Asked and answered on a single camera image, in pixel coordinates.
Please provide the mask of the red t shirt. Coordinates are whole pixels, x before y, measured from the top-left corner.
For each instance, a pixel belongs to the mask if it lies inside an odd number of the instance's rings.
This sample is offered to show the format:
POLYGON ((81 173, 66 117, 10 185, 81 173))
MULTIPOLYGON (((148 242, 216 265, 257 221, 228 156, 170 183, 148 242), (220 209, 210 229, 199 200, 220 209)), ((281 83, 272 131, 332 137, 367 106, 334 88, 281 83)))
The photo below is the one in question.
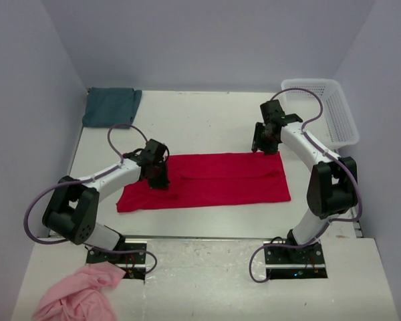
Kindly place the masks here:
POLYGON ((168 179, 166 190, 153 189, 146 181, 124 187, 117 211, 282 203, 291 199, 279 154, 172 155, 168 179))

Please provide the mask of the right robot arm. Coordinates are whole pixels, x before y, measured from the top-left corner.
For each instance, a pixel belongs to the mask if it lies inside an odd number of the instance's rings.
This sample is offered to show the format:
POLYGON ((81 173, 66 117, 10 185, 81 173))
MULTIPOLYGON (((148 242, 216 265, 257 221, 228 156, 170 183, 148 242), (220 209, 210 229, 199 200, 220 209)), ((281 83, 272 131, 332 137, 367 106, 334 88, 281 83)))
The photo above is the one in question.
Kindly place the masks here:
POLYGON ((260 105, 262 122, 255 125, 253 152, 276 154, 280 144, 290 148, 310 171, 307 211, 287 234, 280 248, 296 252, 317 243, 330 223, 358 204, 357 165, 326 148, 296 114, 286 114, 278 100, 260 105))

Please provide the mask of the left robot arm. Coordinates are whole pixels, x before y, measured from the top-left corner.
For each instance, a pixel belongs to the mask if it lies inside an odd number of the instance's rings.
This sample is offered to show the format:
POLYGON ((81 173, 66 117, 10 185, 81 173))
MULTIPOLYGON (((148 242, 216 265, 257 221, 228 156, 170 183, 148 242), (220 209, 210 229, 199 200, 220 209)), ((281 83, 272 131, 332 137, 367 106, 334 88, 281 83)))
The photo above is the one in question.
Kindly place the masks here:
POLYGON ((106 253, 120 253, 123 236, 97 222, 99 204, 127 185, 147 181, 153 189, 166 190, 169 149, 154 139, 144 148, 120 156, 120 160, 102 172, 74 179, 63 177, 42 217, 48 229, 75 245, 88 245, 106 253))

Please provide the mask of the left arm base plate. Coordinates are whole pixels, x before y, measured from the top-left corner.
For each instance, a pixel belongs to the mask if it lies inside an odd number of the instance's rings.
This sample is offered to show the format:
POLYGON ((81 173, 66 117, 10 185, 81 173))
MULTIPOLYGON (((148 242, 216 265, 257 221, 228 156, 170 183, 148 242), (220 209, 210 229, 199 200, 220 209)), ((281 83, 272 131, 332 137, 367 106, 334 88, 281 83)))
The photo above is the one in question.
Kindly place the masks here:
POLYGON ((102 263, 109 262, 119 267, 124 271, 124 279, 127 280, 142 280, 146 278, 146 253, 147 243, 141 241, 129 241, 122 244, 119 251, 132 251, 125 254, 111 254, 90 249, 86 256, 86 263, 102 263))

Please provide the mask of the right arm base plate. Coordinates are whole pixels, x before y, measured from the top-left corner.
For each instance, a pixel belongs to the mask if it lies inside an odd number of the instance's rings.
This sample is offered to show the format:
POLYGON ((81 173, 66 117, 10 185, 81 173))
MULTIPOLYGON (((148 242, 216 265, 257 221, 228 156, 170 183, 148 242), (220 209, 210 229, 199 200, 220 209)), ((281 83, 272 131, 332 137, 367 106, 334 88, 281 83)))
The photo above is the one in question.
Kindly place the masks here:
POLYGON ((265 245, 279 246, 264 249, 265 271, 268 280, 326 279, 325 258, 320 243, 303 249, 281 247, 286 239, 275 237, 265 245))

